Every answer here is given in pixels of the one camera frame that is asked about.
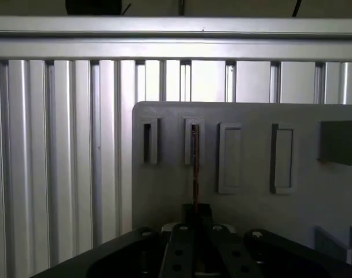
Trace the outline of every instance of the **black cable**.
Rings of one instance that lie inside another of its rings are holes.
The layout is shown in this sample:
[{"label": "black cable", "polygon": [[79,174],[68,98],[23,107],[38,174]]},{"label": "black cable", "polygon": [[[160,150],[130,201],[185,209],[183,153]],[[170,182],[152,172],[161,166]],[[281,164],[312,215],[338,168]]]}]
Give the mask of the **black cable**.
[{"label": "black cable", "polygon": [[128,9],[130,8],[131,5],[132,5],[132,4],[129,3],[129,4],[127,5],[127,7],[124,9],[124,11],[123,11],[120,15],[121,15],[121,16],[124,15],[124,14],[128,11]]},{"label": "black cable", "polygon": [[296,17],[298,14],[299,7],[301,6],[302,0],[297,0],[296,6],[294,7],[294,11],[292,17]]}]

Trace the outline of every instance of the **screw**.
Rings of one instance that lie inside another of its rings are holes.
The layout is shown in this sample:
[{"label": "screw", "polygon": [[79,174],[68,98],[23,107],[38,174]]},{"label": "screw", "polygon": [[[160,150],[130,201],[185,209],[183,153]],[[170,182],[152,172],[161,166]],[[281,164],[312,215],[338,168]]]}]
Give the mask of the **screw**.
[{"label": "screw", "polygon": [[252,235],[257,238],[260,238],[262,236],[260,232],[252,232]]},{"label": "screw", "polygon": [[149,232],[149,231],[141,233],[142,236],[150,236],[151,234],[152,234],[152,232]]}]

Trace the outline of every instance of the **bolt hole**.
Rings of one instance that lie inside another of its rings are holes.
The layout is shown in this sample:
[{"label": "bolt hole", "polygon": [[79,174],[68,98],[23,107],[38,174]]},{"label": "bolt hole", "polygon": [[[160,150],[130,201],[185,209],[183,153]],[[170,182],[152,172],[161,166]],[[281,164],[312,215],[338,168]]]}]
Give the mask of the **bolt hole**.
[{"label": "bolt hole", "polygon": [[246,265],[243,265],[241,268],[240,268],[240,271],[244,272],[244,273],[247,273],[250,271],[250,268],[247,267]]},{"label": "bolt hole", "polygon": [[172,269],[173,269],[174,271],[180,271],[180,270],[181,270],[181,265],[173,265],[173,266],[172,266]]},{"label": "bolt hole", "polygon": [[240,257],[240,252],[239,251],[233,251],[232,254],[233,254],[233,256],[235,256],[237,258]]}]

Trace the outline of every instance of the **black object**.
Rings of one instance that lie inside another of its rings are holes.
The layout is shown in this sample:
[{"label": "black object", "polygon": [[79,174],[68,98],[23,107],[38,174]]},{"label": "black object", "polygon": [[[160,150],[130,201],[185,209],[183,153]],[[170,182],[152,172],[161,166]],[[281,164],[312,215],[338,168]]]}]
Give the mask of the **black object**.
[{"label": "black object", "polygon": [[124,14],[126,14],[127,13],[127,11],[129,10],[129,8],[131,7],[131,3],[129,3],[128,5],[127,5],[127,7],[125,7],[125,9],[123,10],[123,12],[120,14],[121,16],[123,16]]},{"label": "black object", "polygon": [[318,159],[352,166],[352,120],[320,123]]},{"label": "black object", "polygon": [[179,3],[178,3],[178,15],[179,16],[185,15],[185,1],[186,0],[179,0]]},{"label": "black object", "polygon": [[74,16],[119,16],[122,0],[65,0],[65,9]]},{"label": "black object", "polygon": [[296,17],[299,11],[299,7],[301,6],[302,0],[297,0],[296,5],[293,10],[292,17]]},{"label": "black object", "polygon": [[209,204],[182,206],[184,223],[160,235],[147,228],[69,259],[34,278],[352,278],[352,266],[263,229],[238,237],[214,224]]}]

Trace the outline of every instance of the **white wall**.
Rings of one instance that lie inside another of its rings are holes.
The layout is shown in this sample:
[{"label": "white wall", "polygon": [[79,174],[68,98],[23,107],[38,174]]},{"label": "white wall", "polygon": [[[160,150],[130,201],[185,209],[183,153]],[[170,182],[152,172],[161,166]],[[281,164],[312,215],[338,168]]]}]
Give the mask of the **white wall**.
[{"label": "white wall", "polygon": [[[123,0],[128,16],[176,16],[178,0]],[[186,0],[188,16],[290,17],[296,0]],[[64,0],[0,0],[0,15],[63,16]],[[299,17],[352,17],[352,0],[303,0]]]}]

